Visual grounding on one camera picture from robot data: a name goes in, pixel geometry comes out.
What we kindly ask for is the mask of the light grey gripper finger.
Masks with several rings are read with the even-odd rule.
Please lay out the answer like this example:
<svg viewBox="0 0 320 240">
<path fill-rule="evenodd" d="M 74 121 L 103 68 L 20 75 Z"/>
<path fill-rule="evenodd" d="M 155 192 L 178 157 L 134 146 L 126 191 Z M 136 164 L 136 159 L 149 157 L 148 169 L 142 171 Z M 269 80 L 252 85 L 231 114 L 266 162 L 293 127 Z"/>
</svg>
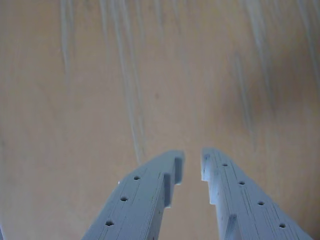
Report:
<svg viewBox="0 0 320 240">
<path fill-rule="evenodd" d="M 309 240 L 311 237 L 226 154 L 202 150 L 201 179 L 208 183 L 221 240 Z"/>
<path fill-rule="evenodd" d="M 84 240 L 156 240 L 174 187 L 183 179 L 185 155 L 164 152 L 126 175 L 112 191 Z"/>
</svg>

